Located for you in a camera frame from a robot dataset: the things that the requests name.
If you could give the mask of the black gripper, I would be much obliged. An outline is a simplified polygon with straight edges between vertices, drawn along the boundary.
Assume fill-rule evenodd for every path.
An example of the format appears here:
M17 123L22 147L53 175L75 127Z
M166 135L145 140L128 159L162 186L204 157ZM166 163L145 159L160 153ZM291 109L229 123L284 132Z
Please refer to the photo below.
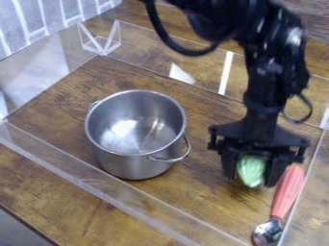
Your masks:
M265 151L279 155L265 157L265 186L277 185L289 164L305 160L311 141L293 134L279 122L280 114L247 110L247 116L236 122L212 125L209 149L221 154L222 169L229 182L237 178L239 160L253 153L264 155Z

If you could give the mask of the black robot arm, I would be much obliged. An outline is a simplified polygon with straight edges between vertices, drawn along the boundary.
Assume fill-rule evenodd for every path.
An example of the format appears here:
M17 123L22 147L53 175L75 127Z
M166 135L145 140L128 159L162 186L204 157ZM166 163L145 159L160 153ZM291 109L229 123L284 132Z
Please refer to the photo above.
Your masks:
M305 62L307 37L301 18L272 0L166 0L186 14L196 34L212 45L190 50L172 43L188 56L210 53L236 40L245 50L247 116L209 128L209 148L221 155L226 177L239 165L265 162L265 186L275 186L288 165L305 158L311 142L279 125L287 100L303 95L311 73Z

